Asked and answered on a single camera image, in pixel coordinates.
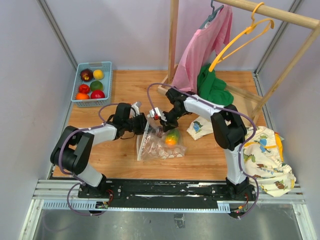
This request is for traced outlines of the yellow fake fruit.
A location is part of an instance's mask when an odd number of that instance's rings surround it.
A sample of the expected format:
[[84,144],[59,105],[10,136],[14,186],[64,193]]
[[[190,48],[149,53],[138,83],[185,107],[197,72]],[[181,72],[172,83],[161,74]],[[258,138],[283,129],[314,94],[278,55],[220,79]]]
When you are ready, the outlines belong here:
[[102,80],[104,78],[104,76],[105,76],[105,74],[101,69],[96,69],[93,71],[93,77],[98,81]]

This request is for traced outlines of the red fake fruit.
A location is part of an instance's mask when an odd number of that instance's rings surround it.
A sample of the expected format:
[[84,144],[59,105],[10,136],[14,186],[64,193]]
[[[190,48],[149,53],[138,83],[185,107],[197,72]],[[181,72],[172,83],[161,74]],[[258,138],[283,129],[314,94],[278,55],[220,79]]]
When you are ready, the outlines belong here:
[[94,90],[90,95],[91,99],[104,99],[105,97],[105,93],[99,89]]

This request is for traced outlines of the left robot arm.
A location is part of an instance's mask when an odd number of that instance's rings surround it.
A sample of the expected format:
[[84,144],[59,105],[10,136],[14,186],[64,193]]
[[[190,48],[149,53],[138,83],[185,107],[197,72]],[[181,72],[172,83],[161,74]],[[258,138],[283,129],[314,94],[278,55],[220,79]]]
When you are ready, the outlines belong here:
[[144,133],[147,120],[140,112],[142,103],[116,103],[115,113],[97,126],[77,128],[67,126],[62,132],[51,155],[50,162],[60,171],[72,175],[89,187],[96,198],[107,193],[106,177],[89,164],[92,147],[103,142],[122,139],[126,132],[135,136]]

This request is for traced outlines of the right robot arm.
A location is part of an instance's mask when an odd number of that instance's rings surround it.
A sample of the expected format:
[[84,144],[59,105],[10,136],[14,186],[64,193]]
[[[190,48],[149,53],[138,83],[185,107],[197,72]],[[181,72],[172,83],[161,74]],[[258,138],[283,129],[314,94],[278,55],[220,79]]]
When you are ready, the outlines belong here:
[[243,143],[247,129],[237,108],[210,103],[191,92],[181,93],[175,88],[166,92],[173,105],[169,112],[160,114],[160,124],[167,132],[178,127],[178,120],[188,114],[197,114],[211,122],[216,143],[224,149],[227,162],[226,193],[232,200],[240,199],[249,186],[244,173]]

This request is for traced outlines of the round green fake fruit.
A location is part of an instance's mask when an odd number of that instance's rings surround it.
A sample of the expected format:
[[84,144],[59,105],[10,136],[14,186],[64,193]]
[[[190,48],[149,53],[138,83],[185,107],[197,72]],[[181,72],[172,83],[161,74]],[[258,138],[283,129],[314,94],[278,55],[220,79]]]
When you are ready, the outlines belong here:
[[90,90],[93,92],[95,90],[101,90],[103,91],[104,90],[104,85],[102,84],[101,81],[99,80],[95,80],[95,81],[92,81],[90,83]]

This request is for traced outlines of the dark red fake apple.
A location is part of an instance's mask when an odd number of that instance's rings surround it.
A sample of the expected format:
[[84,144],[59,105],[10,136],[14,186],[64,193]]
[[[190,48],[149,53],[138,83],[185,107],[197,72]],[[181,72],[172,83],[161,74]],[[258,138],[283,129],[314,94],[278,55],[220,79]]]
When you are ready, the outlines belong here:
[[94,78],[93,71],[86,68],[80,72],[80,79],[84,82],[89,82]]

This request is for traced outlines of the clear zip top bag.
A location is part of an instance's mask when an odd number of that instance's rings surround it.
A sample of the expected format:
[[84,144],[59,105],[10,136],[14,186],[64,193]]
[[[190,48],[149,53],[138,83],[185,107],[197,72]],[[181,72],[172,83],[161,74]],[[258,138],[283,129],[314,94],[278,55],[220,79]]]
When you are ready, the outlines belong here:
[[147,124],[142,135],[136,140],[137,161],[151,161],[154,159],[181,158],[185,155],[187,147],[184,146],[182,135],[177,145],[169,146],[165,144],[165,138],[169,131],[164,132],[161,138],[156,136],[156,129],[162,127],[155,120],[148,117]]

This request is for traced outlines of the small dark purple fake fruit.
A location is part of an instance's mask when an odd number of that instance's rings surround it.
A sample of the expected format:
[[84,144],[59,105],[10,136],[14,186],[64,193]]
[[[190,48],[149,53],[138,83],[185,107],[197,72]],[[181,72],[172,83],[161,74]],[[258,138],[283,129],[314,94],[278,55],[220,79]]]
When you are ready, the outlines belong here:
[[163,136],[164,132],[163,132],[163,128],[162,127],[158,127],[156,130],[155,130],[155,135],[158,137],[158,138],[161,138]]

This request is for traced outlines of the orange round fake fruit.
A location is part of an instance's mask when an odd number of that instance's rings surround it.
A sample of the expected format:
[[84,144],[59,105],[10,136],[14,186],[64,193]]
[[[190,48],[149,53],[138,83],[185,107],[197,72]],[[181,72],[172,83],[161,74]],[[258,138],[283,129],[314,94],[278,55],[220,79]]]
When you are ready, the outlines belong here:
[[79,101],[80,100],[89,100],[90,96],[88,94],[86,94],[86,93],[79,92],[79,93],[76,94],[75,99],[79,100]]

